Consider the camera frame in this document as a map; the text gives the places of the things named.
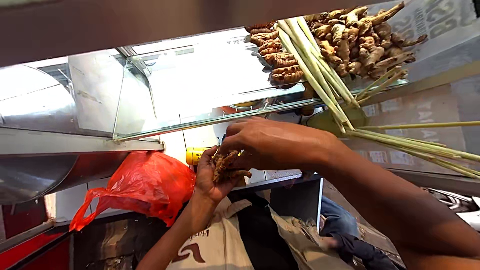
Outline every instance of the person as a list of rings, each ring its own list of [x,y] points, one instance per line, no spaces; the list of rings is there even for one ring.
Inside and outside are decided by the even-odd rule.
[[[364,159],[329,132],[253,117],[228,127],[218,151],[231,150],[244,150],[233,168],[314,170],[324,176],[373,227],[393,242],[408,269],[480,269],[480,235],[475,230],[431,195]],[[235,230],[239,228],[237,216],[241,211],[238,210],[255,208],[245,200],[229,201],[224,206],[225,197],[236,183],[213,183],[213,166],[209,161],[216,151],[217,147],[213,147],[202,155],[189,203],[137,269],[180,269],[187,265],[253,269],[254,260],[243,256],[248,254],[244,247],[247,244],[242,244],[243,237],[237,236]],[[271,209],[269,212],[297,269],[348,269],[338,255],[315,249],[305,241],[294,218],[281,218]],[[223,230],[223,234],[214,235],[216,229]],[[221,247],[202,244],[212,238],[218,238]],[[271,247],[271,242],[259,241],[258,245]],[[272,248],[278,248],[282,243],[274,241],[273,245]],[[287,263],[291,261],[289,255],[283,257],[290,269],[295,268]]]

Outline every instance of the metal bar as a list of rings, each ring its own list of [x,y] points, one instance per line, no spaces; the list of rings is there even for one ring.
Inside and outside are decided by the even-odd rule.
[[[322,209],[322,195],[324,192],[324,179],[320,178],[320,188],[318,190],[318,209],[317,209],[317,232],[320,232],[320,210]]]
[[[125,136],[118,136],[115,139],[119,141],[130,141],[134,139],[150,137],[150,136],[159,135],[163,133],[174,132],[181,129],[189,129],[189,128],[195,128],[200,126],[211,125],[215,123],[223,123],[223,122],[228,122],[235,119],[255,116],[259,114],[272,113],[272,112],[282,111],[282,110],[291,110],[291,109],[296,109],[303,106],[318,105],[318,104],[323,104],[323,101],[319,98],[311,98],[311,99],[295,101],[287,104],[273,105],[266,108],[265,110],[263,108],[260,108],[256,110],[249,110],[249,111],[235,113],[232,116],[228,116],[228,115],[219,116],[219,117],[214,117],[214,118],[205,119],[205,120],[177,124],[177,125],[170,126],[168,128],[159,128],[159,129],[154,129],[154,130],[145,131],[145,132],[137,132],[137,133],[128,134]]]
[[[480,197],[480,180],[477,179],[441,173],[386,169],[417,186]]]
[[[2,205],[0,204],[0,243],[5,239],[7,239],[7,234],[5,232],[5,224],[3,223]]]
[[[105,137],[28,131],[11,128],[0,128],[0,136],[2,138],[2,140],[0,140],[0,155],[92,153],[164,149],[162,142],[143,140],[119,142]]]
[[[430,188],[431,190],[434,190],[438,193],[441,193],[443,195],[447,195],[447,196],[451,196],[451,197],[454,197],[454,198],[457,198],[457,199],[460,199],[460,200],[463,200],[463,201],[466,201],[466,202],[471,202],[472,201],[472,198],[469,198],[469,197],[465,197],[465,196],[462,196],[460,194],[457,194],[457,193],[453,193],[453,192],[449,192],[449,191],[444,191],[444,190],[440,190],[440,189],[435,189],[435,188]]]
[[[37,227],[33,227],[28,231],[17,234],[3,242],[0,242],[0,253],[45,232],[46,230],[52,228],[53,224],[55,224],[55,222],[53,220],[49,220],[43,224],[38,225]]]
[[[383,1],[64,0],[3,6],[0,25],[9,27],[1,27],[0,36],[9,42],[0,44],[8,52],[0,66]]]

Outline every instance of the finger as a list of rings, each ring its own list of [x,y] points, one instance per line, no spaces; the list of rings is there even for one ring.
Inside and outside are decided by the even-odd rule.
[[[223,143],[220,145],[220,149],[218,150],[221,154],[226,155],[230,151],[237,150],[240,151],[244,149],[244,144],[242,142],[241,137],[239,134],[235,134],[229,137],[226,137],[223,140]]]
[[[214,146],[210,149],[205,150],[200,157],[200,160],[198,161],[198,166],[207,166],[212,159],[212,156],[216,153],[217,148],[217,146]]]
[[[244,151],[236,161],[234,161],[229,167],[229,169],[245,169],[249,170],[252,168],[252,155],[247,151]]]
[[[227,127],[226,137],[237,134],[245,127],[245,122],[233,123]]]

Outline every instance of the metal frame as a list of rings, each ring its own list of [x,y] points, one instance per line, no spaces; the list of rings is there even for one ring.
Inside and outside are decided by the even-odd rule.
[[[163,150],[162,141],[129,142],[111,138],[0,128],[0,155]]]
[[[417,186],[451,191],[464,195],[477,197],[480,196],[480,181],[476,179],[450,174],[416,172],[398,169],[387,170],[409,182],[412,182]]]
[[[54,220],[49,220],[47,222],[44,222],[43,224],[40,224],[36,227],[33,227],[32,229],[25,231],[23,233],[17,234],[13,237],[10,237],[9,239],[0,242],[0,253],[2,253],[5,250],[8,250],[20,243],[23,243],[27,241],[28,239],[31,239],[47,230],[50,228],[53,228],[53,225],[55,224]]]
[[[205,120],[199,120],[199,121],[194,121],[194,122],[177,124],[177,125],[170,126],[168,128],[160,128],[160,129],[154,129],[154,130],[145,131],[145,132],[132,133],[132,134],[128,134],[128,135],[125,135],[125,136],[116,137],[115,139],[118,140],[118,141],[130,141],[130,140],[150,137],[150,136],[154,136],[154,135],[159,135],[159,134],[163,134],[163,133],[174,132],[174,131],[178,131],[178,130],[181,130],[181,129],[189,129],[189,128],[201,127],[201,126],[206,126],[206,125],[212,125],[212,124],[216,124],[216,123],[223,123],[223,122],[228,122],[228,121],[232,121],[232,120],[239,119],[239,118],[245,118],[245,117],[250,117],[250,116],[255,116],[255,115],[260,115],[260,114],[272,113],[272,112],[277,112],[277,111],[282,111],[282,110],[291,110],[291,109],[296,109],[296,108],[300,108],[300,107],[303,107],[303,106],[318,105],[318,104],[322,104],[322,103],[323,103],[323,101],[319,98],[311,98],[311,99],[295,101],[295,102],[291,102],[291,103],[287,103],[287,104],[272,105],[272,106],[269,106],[265,109],[260,108],[260,109],[255,109],[255,110],[238,112],[238,113],[235,113],[234,115],[231,115],[231,116],[230,115],[219,116],[219,117],[209,118],[209,119],[205,119]]]

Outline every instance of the lemongrass stalk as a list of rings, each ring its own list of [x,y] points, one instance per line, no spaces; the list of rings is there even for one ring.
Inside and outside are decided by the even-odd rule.
[[[457,155],[457,156],[460,156],[460,157],[468,159],[468,160],[480,161],[480,156],[475,155],[475,154],[471,154],[471,153],[467,153],[467,152],[453,150],[453,149],[446,148],[446,147],[441,147],[441,146],[429,145],[429,144],[420,143],[420,142],[416,142],[416,141],[408,141],[408,140],[406,140],[404,138],[401,138],[401,137],[395,137],[395,136],[381,134],[381,133],[367,131],[367,130],[358,129],[357,131],[360,132],[360,133],[363,133],[363,134],[376,135],[376,136],[387,138],[387,139],[394,139],[394,140],[403,141],[403,142],[406,141],[407,143],[410,143],[410,144],[414,144],[414,145],[421,146],[421,147],[427,147],[427,148],[429,148],[433,151],[437,150],[437,151],[440,151],[440,152],[446,152],[446,153],[450,153],[450,154],[453,154],[453,155]]]
[[[353,105],[355,105],[357,108],[360,108],[360,105],[358,102],[355,100],[353,97],[352,93],[350,90],[347,88],[345,83],[340,79],[340,76],[333,70],[333,68],[326,62],[325,57],[321,55],[320,53],[320,47],[318,46],[317,42],[315,41],[315,38],[312,35],[312,32],[307,26],[307,23],[305,22],[305,19],[301,17],[297,17],[298,24],[302,28],[304,34],[307,36],[307,39],[310,41],[312,47],[315,49],[317,54],[314,54],[316,57],[319,68],[322,70],[322,73],[324,74],[325,78],[327,81],[332,84],[334,89],[338,89],[337,91],[340,92],[340,94],[344,93],[344,95],[348,98],[344,98],[345,102],[350,103],[352,102]]]
[[[298,21],[295,18],[290,18],[290,19],[287,19],[286,22],[287,22],[287,25],[290,27],[291,31],[293,32],[293,34],[295,35],[296,39],[301,42],[301,44],[293,44],[293,46],[297,50],[300,57],[302,59],[304,59],[305,63],[309,67],[310,71],[312,71],[313,76],[317,79],[317,82],[320,83],[320,86],[322,87],[322,89],[324,91],[326,91],[329,98],[336,105],[336,107],[337,107],[337,109],[338,109],[338,111],[340,112],[340,115],[341,115],[341,118],[339,118],[339,120],[341,120],[342,123],[346,122],[347,126],[349,127],[350,130],[355,130],[353,125],[348,120],[347,115],[345,114],[345,112],[343,112],[340,104],[337,103],[337,101],[335,99],[335,96],[333,95],[333,92],[330,90],[330,86],[328,85],[327,81],[325,80],[325,78],[322,75],[322,72],[319,69],[319,66],[315,64],[315,61],[314,61],[315,57],[313,56],[312,52],[309,50],[311,45],[310,45],[307,37],[303,33],[302,29],[300,28],[300,26],[298,24]],[[344,98],[344,100],[347,103],[351,102],[348,95],[343,95],[342,93],[340,93],[340,95]]]
[[[360,93],[358,93],[357,96],[355,97],[355,99],[357,101],[360,101],[370,89],[375,87],[377,84],[380,84],[383,80],[387,79],[388,77],[390,77],[394,73],[397,73],[399,70],[400,70],[399,66],[396,66],[393,69],[389,70],[388,72],[383,74],[380,78],[378,78],[378,80],[374,81],[372,84],[370,84],[365,89],[363,89]]]
[[[340,106],[340,104],[337,104],[336,105],[338,110],[340,111],[340,113],[342,114],[342,116],[344,116],[345,118],[348,119],[347,115],[345,114],[345,112],[343,111],[342,107]],[[350,120],[347,121],[347,126],[349,127],[350,130],[355,130],[355,128],[353,127],[352,123],[350,123]]]
[[[406,138],[406,137],[405,137],[405,139],[410,140],[410,141],[425,143],[425,144],[429,144],[429,145],[436,145],[436,146],[441,146],[441,147],[447,147],[447,145],[439,144],[439,143],[434,143],[434,142],[427,142],[427,141],[423,141],[423,140],[417,140],[417,139]]]
[[[405,76],[406,74],[406,71],[399,71],[398,73],[394,74],[390,79],[386,80],[384,83],[382,83],[381,85],[379,85],[377,88],[375,88],[374,90],[370,91],[370,92],[367,92],[367,97],[362,99],[361,102],[359,101],[358,103],[361,104],[362,102],[365,102],[366,100],[368,100],[369,98],[373,97],[374,95],[384,91],[388,86],[390,86],[393,82],[395,82],[396,80],[398,80],[399,78]]]
[[[279,33],[280,40],[282,41],[283,45],[289,51],[289,53],[293,54],[295,59],[298,61],[299,66],[300,66],[300,68],[302,69],[302,71],[305,75],[305,78],[307,78],[307,81],[313,87],[315,92],[317,92],[318,96],[323,100],[325,105],[332,111],[332,114],[335,115],[342,123],[347,122],[348,119],[345,119],[345,117],[342,117],[342,115],[340,114],[340,111],[335,107],[335,104],[331,101],[331,99],[328,97],[328,95],[325,93],[325,91],[322,89],[322,87],[315,80],[313,74],[310,72],[307,65],[305,64],[305,62],[302,60],[299,53],[295,49],[290,37],[284,31],[282,23],[280,21],[282,21],[282,20],[278,21],[278,26],[277,26],[276,30]]]
[[[371,140],[371,141],[374,141],[374,142],[381,142],[381,143],[392,145],[392,146],[405,147],[405,148],[408,148],[408,149],[421,151],[421,152],[424,152],[424,153],[430,153],[430,154],[434,154],[434,155],[444,157],[444,158],[448,158],[448,159],[458,159],[458,158],[460,158],[460,156],[454,155],[454,154],[451,154],[451,153],[448,153],[448,152],[436,151],[436,150],[433,150],[431,148],[428,148],[427,146],[415,145],[415,144],[413,144],[412,141],[408,141],[408,140],[407,140],[407,142],[405,142],[405,141],[401,141],[401,140],[397,140],[397,139],[388,139],[388,138],[380,137],[380,136],[377,136],[377,135],[364,134],[364,133],[359,132],[358,130],[354,131],[354,132],[347,131],[347,135],[368,139],[368,140]]]
[[[340,129],[340,132],[345,134],[346,133],[345,127],[340,123],[340,121],[335,116],[333,117],[333,120],[335,124],[338,126],[338,128]]]
[[[287,24],[290,26],[290,29],[292,30],[293,34],[296,36],[296,38],[301,42],[301,44],[298,44],[300,48],[303,50],[305,56],[307,56],[309,59],[315,59],[315,54],[319,54],[319,52],[315,49],[313,49],[313,45],[311,44],[310,40],[307,38],[305,35],[304,31],[302,28],[299,26],[299,22],[297,18],[289,18],[285,20]],[[315,72],[318,72],[321,74],[321,71],[317,65],[313,65]],[[324,76],[322,75],[321,78],[319,78],[319,83],[322,85],[322,87],[325,89],[324,84],[326,84],[326,80]],[[351,103],[351,98],[350,96],[343,91],[340,87],[338,87],[339,94],[342,96],[343,100],[347,103]]]
[[[434,127],[475,126],[475,125],[480,125],[480,121],[363,126],[363,127],[359,127],[359,128],[368,129],[368,130],[372,130],[372,129],[375,130],[375,129],[434,128]]]
[[[313,37],[312,32],[310,31],[310,28],[308,27],[307,22],[305,21],[305,18],[303,16],[299,16],[297,17],[297,21],[298,21],[298,24],[300,25],[300,28],[303,30],[304,34],[307,36],[308,40],[312,44],[312,46],[320,54],[320,47],[315,41],[315,38]]]
[[[318,68],[318,65],[315,62],[312,63],[310,61],[311,58],[306,56],[304,54],[304,51],[301,48],[299,48],[296,43],[293,43],[293,46],[295,47],[295,49],[299,53],[300,57],[304,60],[305,64],[307,64],[309,70],[313,73],[313,76],[315,77],[317,82],[320,84],[322,89],[327,93],[327,95],[331,99],[331,101],[335,105],[337,105],[338,102],[337,102],[335,96],[333,95],[332,90],[330,89],[330,85],[327,83],[327,81],[325,81],[325,78],[323,77],[322,73],[320,72],[320,69]]]
[[[455,172],[459,172],[459,173],[461,173],[463,175],[466,175],[468,177],[480,179],[480,172],[478,172],[476,170],[473,170],[473,169],[470,169],[470,168],[467,168],[467,167],[464,167],[464,166],[461,166],[459,164],[455,164],[453,162],[442,160],[442,159],[439,159],[439,158],[437,158],[435,156],[432,156],[432,155],[429,155],[429,154],[425,154],[425,153],[422,153],[422,152],[418,152],[418,151],[403,148],[403,147],[395,147],[395,146],[390,146],[390,145],[386,145],[386,144],[382,144],[382,145],[385,145],[389,148],[393,148],[393,149],[405,152],[407,154],[410,154],[410,155],[415,156],[417,158],[432,162],[434,164],[437,164],[437,165],[442,166],[444,168],[453,170]]]

